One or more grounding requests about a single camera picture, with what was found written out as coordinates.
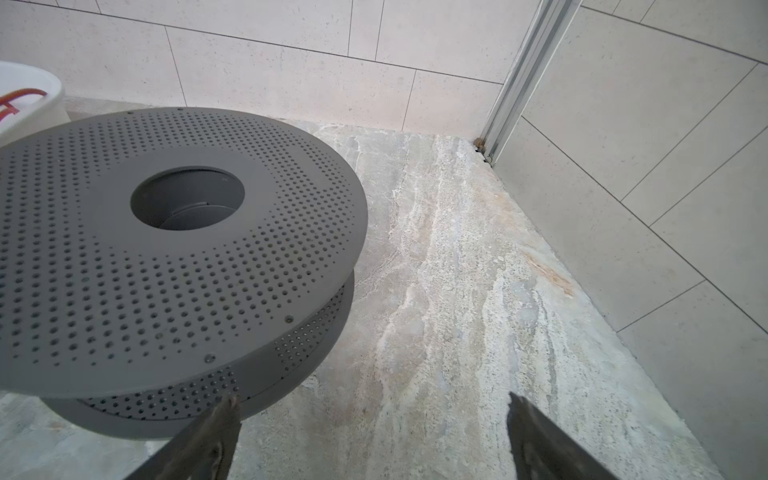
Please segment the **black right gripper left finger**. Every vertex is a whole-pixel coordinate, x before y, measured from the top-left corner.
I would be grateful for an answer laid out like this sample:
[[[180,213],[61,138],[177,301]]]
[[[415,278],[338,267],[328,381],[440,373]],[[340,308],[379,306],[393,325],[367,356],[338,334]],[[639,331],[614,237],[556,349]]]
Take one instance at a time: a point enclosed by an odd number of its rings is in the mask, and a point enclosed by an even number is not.
[[[241,426],[239,398],[228,395],[171,438],[127,479],[227,479]]]

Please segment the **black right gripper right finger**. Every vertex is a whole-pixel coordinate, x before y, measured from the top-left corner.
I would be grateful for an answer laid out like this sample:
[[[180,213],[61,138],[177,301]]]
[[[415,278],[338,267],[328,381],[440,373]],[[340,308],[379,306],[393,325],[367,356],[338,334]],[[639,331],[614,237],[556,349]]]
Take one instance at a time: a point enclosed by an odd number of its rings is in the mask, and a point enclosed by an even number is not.
[[[517,479],[617,479],[528,399],[509,395],[507,432]]]

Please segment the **grey perforated cable spool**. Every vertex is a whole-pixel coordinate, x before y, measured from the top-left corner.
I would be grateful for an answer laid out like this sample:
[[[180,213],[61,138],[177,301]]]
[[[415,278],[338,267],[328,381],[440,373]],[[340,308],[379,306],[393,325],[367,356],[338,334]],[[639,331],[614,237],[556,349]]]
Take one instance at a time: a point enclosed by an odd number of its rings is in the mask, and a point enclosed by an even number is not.
[[[212,108],[93,116],[1,150],[1,387],[104,435],[168,438],[282,399],[337,342],[362,184],[287,123]]]

